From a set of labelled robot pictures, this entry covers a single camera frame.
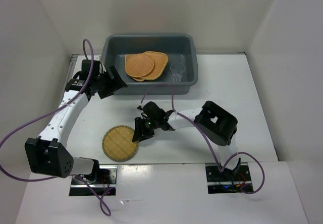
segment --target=white tabletop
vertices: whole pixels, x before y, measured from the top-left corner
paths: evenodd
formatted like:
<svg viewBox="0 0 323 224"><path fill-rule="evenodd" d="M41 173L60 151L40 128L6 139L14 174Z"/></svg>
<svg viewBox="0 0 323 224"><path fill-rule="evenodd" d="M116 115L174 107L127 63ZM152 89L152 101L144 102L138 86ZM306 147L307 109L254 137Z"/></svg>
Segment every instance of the white tabletop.
<svg viewBox="0 0 323 224"><path fill-rule="evenodd" d="M105 197L111 217L94 196L69 197L70 177L28 183L16 224L306 224L287 163L262 166L264 187L245 195L208 194L204 164L120 165L116 196ZM256 188L261 171L256 163L249 170Z"/></svg>
<svg viewBox="0 0 323 224"><path fill-rule="evenodd" d="M78 56L74 73L81 69ZM198 55L198 82L186 95L175 95L177 110L202 106L211 100L238 119L237 146L259 161L277 161L276 152L251 76L247 58L237 55ZM70 134L67 149L74 157L88 157L101 164L116 164L104 154L102 139L117 125L134 128L141 96L91 98ZM164 110L171 109L169 95L148 96ZM243 161L252 161L242 156ZM136 155L126 164L214 162L210 150L193 128L177 131L156 130L155 136L139 143Z"/></svg>

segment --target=white enclosure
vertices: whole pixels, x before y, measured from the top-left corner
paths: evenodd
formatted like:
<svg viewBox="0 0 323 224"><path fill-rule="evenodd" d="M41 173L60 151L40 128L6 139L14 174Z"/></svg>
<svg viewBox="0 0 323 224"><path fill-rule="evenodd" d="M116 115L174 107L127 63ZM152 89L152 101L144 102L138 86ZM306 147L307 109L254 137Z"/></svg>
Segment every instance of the white enclosure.
<svg viewBox="0 0 323 224"><path fill-rule="evenodd" d="M0 0L0 14L1 139L57 107L83 38L101 53L111 34L187 33L198 53L246 52L282 173L308 222L322 222L323 0ZM6 170L29 177L23 144L48 121L5 143ZM15 223L26 183L1 173L0 184L0 222Z"/></svg>

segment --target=plastic glass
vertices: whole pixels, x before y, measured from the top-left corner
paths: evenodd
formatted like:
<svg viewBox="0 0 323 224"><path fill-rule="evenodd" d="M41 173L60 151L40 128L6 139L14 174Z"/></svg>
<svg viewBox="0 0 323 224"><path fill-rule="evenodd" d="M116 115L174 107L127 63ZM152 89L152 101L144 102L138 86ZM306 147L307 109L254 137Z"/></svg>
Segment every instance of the plastic glass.
<svg viewBox="0 0 323 224"><path fill-rule="evenodd" d="M171 65L172 81L176 83L181 82L184 71L185 71L185 66L183 64L179 64L179 63L172 64Z"/></svg>

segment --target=woven placemat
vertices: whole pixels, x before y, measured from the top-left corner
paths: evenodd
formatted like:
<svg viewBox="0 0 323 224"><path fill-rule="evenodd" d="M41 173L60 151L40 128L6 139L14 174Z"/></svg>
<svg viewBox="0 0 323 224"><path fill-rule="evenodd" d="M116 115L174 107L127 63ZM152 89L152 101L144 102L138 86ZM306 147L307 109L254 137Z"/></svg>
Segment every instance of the woven placemat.
<svg viewBox="0 0 323 224"><path fill-rule="evenodd" d="M125 57L125 61L128 61L130 58L132 58L134 55L136 54L126 54L126 57ZM139 79L139 78L134 78L132 77L134 80L138 81L138 82L142 82L142 81L145 81L144 79Z"/></svg>
<svg viewBox="0 0 323 224"><path fill-rule="evenodd" d="M155 67L153 70L147 74L146 76L140 77L145 80L154 80L157 79L160 75L162 75L164 68L168 62L168 56L165 53L157 52L157 51L146 51L143 54L150 56L153 58L155 62Z"/></svg>
<svg viewBox="0 0 323 224"><path fill-rule="evenodd" d="M102 140L102 149L105 155L116 162L131 159L139 148L139 141L132 142L134 132L128 126L111 128Z"/></svg>
<svg viewBox="0 0 323 224"><path fill-rule="evenodd" d="M153 58L143 53L129 58L125 63L126 73L134 78L140 78L149 74L155 66Z"/></svg>

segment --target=gray tub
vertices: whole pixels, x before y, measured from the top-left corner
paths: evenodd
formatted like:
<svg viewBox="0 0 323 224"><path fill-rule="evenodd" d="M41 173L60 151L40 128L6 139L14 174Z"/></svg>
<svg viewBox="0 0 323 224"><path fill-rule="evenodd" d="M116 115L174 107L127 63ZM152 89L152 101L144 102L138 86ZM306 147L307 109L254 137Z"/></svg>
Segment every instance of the gray tub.
<svg viewBox="0 0 323 224"><path fill-rule="evenodd" d="M163 74L156 80L137 82L126 74L125 55L159 51L167 54L169 61ZM121 78L128 85L115 92L115 95L143 95L151 86L168 83L175 94L187 94L190 87L197 82L197 59L192 37L186 34L134 34L109 36L103 48L101 62L107 68L114 65ZM171 79L172 63L185 66L183 79L175 83ZM171 94L167 86L159 86L149 94Z"/></svg>

